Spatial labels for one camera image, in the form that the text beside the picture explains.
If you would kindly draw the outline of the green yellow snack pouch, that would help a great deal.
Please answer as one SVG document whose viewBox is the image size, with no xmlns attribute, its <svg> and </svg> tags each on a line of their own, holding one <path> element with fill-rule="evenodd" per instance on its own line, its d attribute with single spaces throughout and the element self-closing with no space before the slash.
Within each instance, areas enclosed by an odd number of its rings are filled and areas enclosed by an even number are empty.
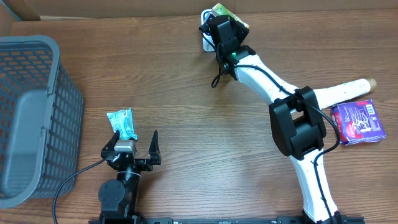
<svg viewBox="0 0 398 224">
<path fill-rule="evenodd" d="M 246 22 L 244 22 L 242 19 L 240 19 L 236 14 L 234 14 L 233 12 L 231 12 L 229 9 L 227 9 L 224 5 L 222 5 L 221 3 L 217 3 L 215 4 L 211 10 L 217 15 L 217 16 L 224 16 L 224 15 L 228 15 L 231 16 L 234 20 L 242 23 L 242 25 L 245 28 L 249 28 L 249 24 L 247 24 Z"/>
</svg>

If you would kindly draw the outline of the white tube gold cap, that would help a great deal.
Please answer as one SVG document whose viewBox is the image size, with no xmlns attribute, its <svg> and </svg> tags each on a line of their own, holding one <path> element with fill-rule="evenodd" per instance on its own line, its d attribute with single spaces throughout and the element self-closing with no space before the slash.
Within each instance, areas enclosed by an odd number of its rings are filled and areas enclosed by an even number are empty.
<svg viewBox="0 0 398 224">
<path fill-rule="evenodd" d="M 319 108 L 325 109 L 344 101 L 352 100 L 359 96 L 370 93 L 377 88 L 377 82 L 373 78 L 362 78 L 337 86 L 315 89 L 314 93 L 318 100 Z"/>
</svg>

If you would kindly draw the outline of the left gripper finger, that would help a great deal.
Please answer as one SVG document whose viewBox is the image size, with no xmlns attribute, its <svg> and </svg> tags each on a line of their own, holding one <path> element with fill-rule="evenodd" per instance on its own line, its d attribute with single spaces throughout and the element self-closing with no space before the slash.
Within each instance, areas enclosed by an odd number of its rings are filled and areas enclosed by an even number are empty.
<svg viewBox="0 0 398 224">
<path fill-rule="evenodd" d="M 161 165 L 162 157 L 159 148 L 159 134 L 155 130 L 149 147 L 150 162 L 152 165 Z"/>
<path fill-rule="evenodd" d="M 119 140 L 119 137 L 120 137 L 120 132 L 117 130 L 113 134 L 112 138 L 108 141 L 108 143 L 102 148 L 101 154 L 100 154 L 100 156 L 102 158 L 106 158 L 108 156 L 109 152 L 114 151 L 114 147 L 115 147 L 117 141 Z"/>
</svg>

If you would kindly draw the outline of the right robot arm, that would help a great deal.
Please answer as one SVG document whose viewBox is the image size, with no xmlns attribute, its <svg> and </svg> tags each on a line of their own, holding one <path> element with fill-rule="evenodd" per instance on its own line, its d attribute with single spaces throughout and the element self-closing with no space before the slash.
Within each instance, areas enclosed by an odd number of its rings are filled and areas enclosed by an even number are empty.
<svg viewBox="0 0 398 224">
<path fill-rule="evenodd" d="M 326 136 L 315 91 L 292 86 L 269 70 L 255 51 L 243 44 L 249 30 L 229 15 L 209 18 L 199 28 L 210 33 L 219 74 L 230 74 L 254 90 L 269 106 L 273 140 L 292 161 L 303 194 L 304 223 L 344 223 L 328 186 L 323 165 Z"/>
</svg>

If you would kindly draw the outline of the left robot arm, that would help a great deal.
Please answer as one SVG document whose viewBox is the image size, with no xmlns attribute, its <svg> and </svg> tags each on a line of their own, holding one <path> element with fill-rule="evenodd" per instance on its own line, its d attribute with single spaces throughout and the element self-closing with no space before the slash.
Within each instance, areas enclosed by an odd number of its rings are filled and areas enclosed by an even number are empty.
<svg viewBox="0 0 398 224">
<path fill-rule="evenodd" d="M 151 172 L 160 165 L 158 132 L 155 131 L 149 147 L 148 158 L 136 157 L 136 143 L 133 139 L 122 140 L 116 131 L 101 150 L 101 157 L 117 172 L 115 179 L 109 179 L 99 188 L 101 202 L 100 223 L 145 223 L 141 212 L 136 210 L 139 182 L 142 172 Z"/>
</svg>

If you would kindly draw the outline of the teal wet wipes pack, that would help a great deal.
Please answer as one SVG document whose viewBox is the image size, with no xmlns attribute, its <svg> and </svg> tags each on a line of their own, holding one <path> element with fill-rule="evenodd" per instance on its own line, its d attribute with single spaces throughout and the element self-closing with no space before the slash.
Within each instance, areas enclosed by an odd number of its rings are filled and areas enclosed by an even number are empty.
<svg viewBox="0 0 398 224">
<path fill-rule="evenodd" d="M 123 109 L 106 114 L 114 132 L 119 131 L 119 138 L 122 140 L 137 140 L 134 131 L 132 109 Z"/>
</svg>

